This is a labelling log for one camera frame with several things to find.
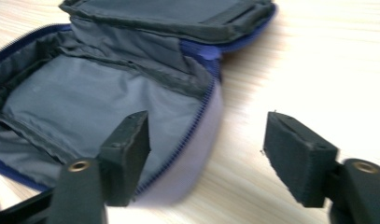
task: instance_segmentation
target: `clamp jaw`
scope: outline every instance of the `clamp jaw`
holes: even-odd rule
[[[332,224],[380,224],[380,166],[335,161],[338,148],[298,120],[270,112],[264,151],[277,175],[304,207],[332,201]]]

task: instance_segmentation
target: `gray bag lining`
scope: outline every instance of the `gray bag lining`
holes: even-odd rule
[[[44,37],[0,63],[0,121],[12,129],[0,130],[0,160],[53,187],[61,163],[95,157],[126,116],[147,110],[152,151],[140,184],[148,181],[186,134],[210,76],[181,55],[174,38],[127,33],[107,42],[134,48],[115,51],[104,40],[93,39],[99,44],[92,46],[65,35]],[[40,46],[49,51],[37,53]],[[33,56],[26,60],[26,54]],[[163,61],[176,63],[167,67]]]

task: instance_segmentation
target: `table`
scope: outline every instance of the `table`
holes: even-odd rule
[[[160,208],[110,208],[110,223],[328,223],[302,208],[262,150],[268,111],[300,120],[341,149],[339,161],[380,165],[380,0],[276,0],[253,44],[222,60],[224,115],[192,193]],[[60,1],[0,0],[0,48],[66,23]],[[37,194],[0,176],[0,207]]]

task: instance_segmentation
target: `zipper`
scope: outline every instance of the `zipper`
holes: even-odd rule
[[[201,107],[196,113],[195,119],[193,120],[192,125],[190,126],[186,135],[178,144],[178,147],[176,148],[174,153],[169,157],[168,161],[162,166],[160,171],[154,174],[151,178],[149,178],[146,183],[137,187],[136,191],[134,192],[135,196],[138,196],[142,194],[143,192],[145,192],[147,189],[149,189],[149,187],[151,187],[157,179],[159,179],[166,171],[169,170],[169,168],[175,163],[175,161],[181,155],[181,153],[187,146],[188,142],[193,137],[196,129],[198,128],[199,122],[204,117],[204,112],[206,111],[207,106],[209,105],[210,99],[213,96],[213,91],[216,87],[216,83],[217,83],[217,79],[215,77],[212,77],[211,84],[207,88],[206,93],[204,94],[204,99],[202,100]]]
[[[200,63],[211,75],[212,80],[210,85],[207,87],[206,92],[204,94],[204,99],[201,102],[201,107],[197,111],[193,122],[186,135],[178,146],[176,147],[174,153],[169,157],[168,161],[162,166],[162,168],[155,173],[148,181],[142,185],[137,186],[137,189],[134,193],[135,196],[138,196],[149,189],[153,183],[157,179],[159,179],[169,168],[175,163],[178,157],[181,155],[185,147],[193,137],[195,131],[198,128],[199,122],[204,117],[204,112],[206,111],[210,99],[213,96],[214,89],[216,85],[219,83],[220,78],[220,69],[219,69],[219,59],[220,59],[220,51],[214,46],[202,45],[196,42],[181,40],[180,48],[182,50],[182,54],[184,56],[189,56],[195,59],[198,63]]]
[[[16,38],[15,40],[0,48],[0,62],[2,62],[6,57],[11,55],[12,53],[30,44],[35,39],[38,39],[39,37],[56,33],[59,31],[69,30],[71,30],[69,23],[53,23],[41,26],[33,31],[21,35],[20,37]]]

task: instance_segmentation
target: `black foam pad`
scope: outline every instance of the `black foam pad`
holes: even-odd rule
[[[335,146],[298,120],[269,112],[264,151],[297,202],[323,206],[325,179],[336,164]]]

